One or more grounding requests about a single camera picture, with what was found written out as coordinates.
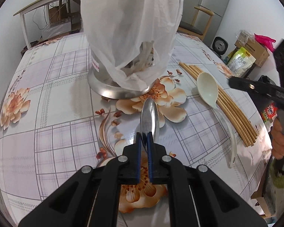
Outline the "right hand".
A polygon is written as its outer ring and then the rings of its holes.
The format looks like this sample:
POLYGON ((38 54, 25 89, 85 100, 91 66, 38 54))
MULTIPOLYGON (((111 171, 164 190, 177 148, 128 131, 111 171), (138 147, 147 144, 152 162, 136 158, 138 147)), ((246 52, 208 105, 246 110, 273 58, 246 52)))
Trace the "right hand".
POLYGON ((275 157, 275 159, 281 160, 284 157, 284 135, 282 134, 281 123, 277 118, 273 122, 271 136, 272 155, 275 157))

